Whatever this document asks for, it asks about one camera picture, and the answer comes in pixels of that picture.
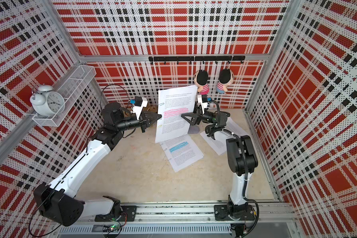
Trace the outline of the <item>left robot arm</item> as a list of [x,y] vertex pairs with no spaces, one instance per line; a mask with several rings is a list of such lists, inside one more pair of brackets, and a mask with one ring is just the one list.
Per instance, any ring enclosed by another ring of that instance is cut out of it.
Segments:
[[98,163],[123,138],[124,131],[140,128],[145,131],[161,119],[161,114],[144,111],[144,104],[129,111],[119,103],[109,103],[102,109],[103,126],[89,138],[83,152],[57,178],[48,185],[34,190],[37,211],[62,226],[68,227],[79,219],[91,216],[105,220],[122,216],[121,202],[110,196],[97,200],[78,200],[76,195]]

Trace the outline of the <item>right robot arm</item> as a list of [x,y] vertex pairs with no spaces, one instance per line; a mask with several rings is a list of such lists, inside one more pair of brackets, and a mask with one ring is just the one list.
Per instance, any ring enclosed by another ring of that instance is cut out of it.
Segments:
[[258,167],[258,159],[250,136],[241,136],[226,128],[227,122],[230,121],[228,112],[198,109],[195,113],[181,114],[181,117],[192,126],[201,122],[206,123],[205,136],[226,146],[228,165],[234,173],[232,191],[229,195],[231,204],[239,206],[254,203],[253,199],[247,198],[249,180]]

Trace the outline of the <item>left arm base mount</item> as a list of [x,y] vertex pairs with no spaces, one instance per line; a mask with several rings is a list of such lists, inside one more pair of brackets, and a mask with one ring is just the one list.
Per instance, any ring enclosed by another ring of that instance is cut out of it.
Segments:
[[133,222],[135,220],[137,206],[119,205],[109,214],[97,215],[95,222]]

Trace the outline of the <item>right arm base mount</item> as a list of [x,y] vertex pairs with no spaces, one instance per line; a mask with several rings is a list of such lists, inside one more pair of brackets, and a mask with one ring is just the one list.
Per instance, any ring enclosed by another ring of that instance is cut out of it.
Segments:
[[255,214],[251,205],[234,205],[229,202],[226,205],[215,205],[214,214],[216,221],[254,221]]

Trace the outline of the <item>yellow highlighted paper document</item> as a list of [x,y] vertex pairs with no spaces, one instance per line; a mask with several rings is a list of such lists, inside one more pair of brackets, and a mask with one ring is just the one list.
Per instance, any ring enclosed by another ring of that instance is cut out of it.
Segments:
[[[249,135],[230,117],[228,117],[226,129],[239,136]],[[219,156],[227,152],[226,140],[232,138],[230,134],[227,134],[224,131],[216,132],[214,139],[212,137],[208,137],[205,131],[200,133],[200,135]]]

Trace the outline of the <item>pink highlighted paper document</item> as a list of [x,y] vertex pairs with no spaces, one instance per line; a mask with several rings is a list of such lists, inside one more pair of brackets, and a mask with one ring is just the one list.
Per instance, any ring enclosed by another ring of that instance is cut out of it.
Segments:
[[197,86],[171,88],[158,92],[158,114],[162,118],[157,121],[155,143],[171,140],[188,133],[190,124],[181,114],[192,113],[197,96]]

